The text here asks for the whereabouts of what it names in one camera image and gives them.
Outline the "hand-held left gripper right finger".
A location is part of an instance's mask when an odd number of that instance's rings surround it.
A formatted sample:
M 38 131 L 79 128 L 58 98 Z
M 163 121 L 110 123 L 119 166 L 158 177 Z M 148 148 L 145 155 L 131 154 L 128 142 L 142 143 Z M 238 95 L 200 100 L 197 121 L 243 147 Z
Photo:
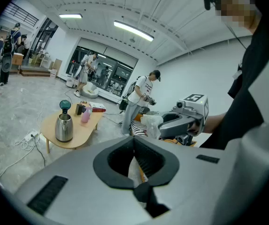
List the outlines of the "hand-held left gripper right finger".
M 224 150 L 174 145 L 134 137 L 136 151 L 152 152 L 157 170 L 144 188 L 149 198 L 135 225 L 229 225 L 235 220 L 230 189 L 239 139 Z

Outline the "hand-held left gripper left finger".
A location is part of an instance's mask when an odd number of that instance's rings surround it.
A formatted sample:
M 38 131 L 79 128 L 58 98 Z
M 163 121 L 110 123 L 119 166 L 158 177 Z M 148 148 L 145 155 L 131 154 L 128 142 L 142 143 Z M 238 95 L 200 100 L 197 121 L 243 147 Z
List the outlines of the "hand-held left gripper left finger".
M 93 169 L 117 138 L 73 150 L 27 179 L 15 193 L 16 208 L 33 225 L 140 225 L 152 220 L 131 190 L 110 188 Z

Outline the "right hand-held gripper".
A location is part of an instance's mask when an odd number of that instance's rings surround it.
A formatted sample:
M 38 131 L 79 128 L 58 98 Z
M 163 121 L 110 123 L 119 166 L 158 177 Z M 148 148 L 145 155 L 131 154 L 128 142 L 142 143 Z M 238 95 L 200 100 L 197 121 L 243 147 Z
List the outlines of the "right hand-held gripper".
M 159 125 L 161 138 L 191 135 L 188 129 L 193 123 L 200 125 L 199 134 L 203 131 L 208 117 L 208 97 L 202 94 L 191 94 L 178 100 L 172 112 L 162 115 L 163 123 Z

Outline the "steel kettle with teal lid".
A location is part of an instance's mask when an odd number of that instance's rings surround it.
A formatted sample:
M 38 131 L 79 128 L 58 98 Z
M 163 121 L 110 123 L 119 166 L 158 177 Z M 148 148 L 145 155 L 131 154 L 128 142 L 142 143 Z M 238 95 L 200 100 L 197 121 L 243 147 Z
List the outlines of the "steel kettle with teal lid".
M 72 117 L 68 114 L 71 102 L 62 100 L 60 108 L 62 113 L 58 115 L 55 123 L 55 138 L 62 143 L 67 143 L 73 138 L 73 121 Z

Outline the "person's right forearm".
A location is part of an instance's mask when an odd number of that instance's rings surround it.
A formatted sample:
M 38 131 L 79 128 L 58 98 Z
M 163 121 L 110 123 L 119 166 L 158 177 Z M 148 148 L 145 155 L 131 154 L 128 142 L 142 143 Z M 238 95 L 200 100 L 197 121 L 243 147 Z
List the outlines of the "person's right forearm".
M 226 113 L 222 113 L 215 116 L 208 116 L 204 125 L 203 132 L 207 134 L 212 134 L 214 130 L 221 124 L 225 115 Z

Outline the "person's right hand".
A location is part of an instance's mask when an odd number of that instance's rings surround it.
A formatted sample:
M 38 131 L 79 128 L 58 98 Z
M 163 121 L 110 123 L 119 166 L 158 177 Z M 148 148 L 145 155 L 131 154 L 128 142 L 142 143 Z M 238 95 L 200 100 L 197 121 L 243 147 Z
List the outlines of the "person's right hand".
M 192 136 L 197 136 L 200 131 L 200 125 L 198 123 L 193 123 L 192 126 L 188 129 L 188 133 L 192 134 Z

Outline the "white plastic bag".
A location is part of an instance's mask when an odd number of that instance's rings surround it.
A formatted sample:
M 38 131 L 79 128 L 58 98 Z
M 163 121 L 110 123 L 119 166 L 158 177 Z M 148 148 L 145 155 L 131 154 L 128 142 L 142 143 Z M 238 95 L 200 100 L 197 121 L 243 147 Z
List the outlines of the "white plastic bag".
M 146 126 L 146 134 L 150 138 L 159 139 L 161 132 L 158 128 L 163 123 L 163 117 L 159 115 L 146 115 L 141 117 L 141 123 Z

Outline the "low wooden table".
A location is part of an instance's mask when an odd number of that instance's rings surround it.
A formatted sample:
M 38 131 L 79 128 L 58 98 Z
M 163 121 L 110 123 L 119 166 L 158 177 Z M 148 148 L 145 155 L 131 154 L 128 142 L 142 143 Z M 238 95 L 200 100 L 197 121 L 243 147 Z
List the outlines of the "low wooden table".
M 48 117 L 46 117 L 41 125 L 42 135 L 46 139 L 46 152 L 50 153 L 49 143 L 54 144 L 60 148 L 64 149 L 77 149 L 83 146 L 90 135 L 98 127 L 98 122 L 102 118 L 102 112 L 92 112 L 87 123 L 81 121 L 81 115 L 76 115 L 76 104 L 73 104 L 68 110 L 68 114 L 71 115 L 73 121 L 73 138 L 70 142 L 60 142 L 55 138 L 55 122 L 57 117 L 62 113 L 62 111 L 55 112 Z

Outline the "black white striped blanket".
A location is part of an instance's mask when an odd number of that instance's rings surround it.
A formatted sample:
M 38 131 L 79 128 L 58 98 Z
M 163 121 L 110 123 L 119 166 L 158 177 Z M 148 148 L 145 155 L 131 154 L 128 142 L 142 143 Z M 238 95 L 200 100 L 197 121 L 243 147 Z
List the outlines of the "black white striped blanket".
M 147 136 L 147 127 L 137 120 L 131 122 L 132 135 Z

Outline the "white power strip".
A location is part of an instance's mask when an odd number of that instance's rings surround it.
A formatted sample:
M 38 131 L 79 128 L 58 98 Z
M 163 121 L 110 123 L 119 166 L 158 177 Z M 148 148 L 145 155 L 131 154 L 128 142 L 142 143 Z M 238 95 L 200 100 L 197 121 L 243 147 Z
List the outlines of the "white power strip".
M 32 138 L 37 137 L 39 135 L 39 132 L 36 130 L 32 130 L 31 132 L 29 132 L 25 137 L 24 140 L 26 142 L 29 142 Z

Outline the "red book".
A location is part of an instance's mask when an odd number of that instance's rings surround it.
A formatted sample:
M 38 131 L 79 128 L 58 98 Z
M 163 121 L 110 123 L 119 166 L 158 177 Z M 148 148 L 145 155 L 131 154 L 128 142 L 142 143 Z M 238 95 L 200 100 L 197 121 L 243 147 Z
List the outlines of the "red book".
M 90 107 L 92 108 L 93 112 L 105 112 L 106 108 L 103 104 L 101 103 L 95 103 L 95 102 L 89 102 Z

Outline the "person's black shirt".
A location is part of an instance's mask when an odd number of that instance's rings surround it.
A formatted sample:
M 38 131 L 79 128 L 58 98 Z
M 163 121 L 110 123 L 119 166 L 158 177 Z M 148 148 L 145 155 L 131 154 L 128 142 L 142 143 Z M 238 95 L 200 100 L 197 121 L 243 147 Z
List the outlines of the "person's black shirt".
M 240 82 L 236 89 L 232 86 L 228 92 L 233 102 L 213 134 L 201 145 L 202 148 L 224 150 L 230 140 L 241 138 L 248 130 L 263 123 L 263 117 L 248 88 L 268 61 L 269 26 L 262 18 L 244 53 Z

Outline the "large window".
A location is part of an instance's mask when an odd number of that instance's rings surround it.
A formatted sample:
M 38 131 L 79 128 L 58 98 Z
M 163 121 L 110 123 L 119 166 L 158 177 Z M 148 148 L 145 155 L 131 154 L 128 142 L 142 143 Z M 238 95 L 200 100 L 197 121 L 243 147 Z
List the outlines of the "large window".
M 121 97 L 137 59 L 101 43 L 80 39 L 66 70 L 68 78 L 77 80 L 78 85 L 77 71 L 80 69 L 80 62 L 85 55 L 91 55 L 92 52 L 96 52 L 97 57 L 92 63 L 94 70 L 88 73 L 88 82 L 101 91 Z

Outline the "wooden platform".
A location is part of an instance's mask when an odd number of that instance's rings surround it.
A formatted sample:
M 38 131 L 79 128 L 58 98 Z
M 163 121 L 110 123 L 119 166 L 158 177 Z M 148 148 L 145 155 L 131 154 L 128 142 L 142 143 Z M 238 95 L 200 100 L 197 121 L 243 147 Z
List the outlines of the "wooden platform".
M 44 67 L 21 66 L 20 74 L 22 76 L 49 77 L 51 73 Z

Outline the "cardboard box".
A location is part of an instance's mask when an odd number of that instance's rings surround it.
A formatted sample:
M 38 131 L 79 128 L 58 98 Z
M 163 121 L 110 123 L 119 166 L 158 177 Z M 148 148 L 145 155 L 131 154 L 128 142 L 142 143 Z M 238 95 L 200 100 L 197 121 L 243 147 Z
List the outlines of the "cardboard box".
M 23 63 L 23 54 L 21 53 L 14 53 L 12 57 L 12 65 L 21 66 Z

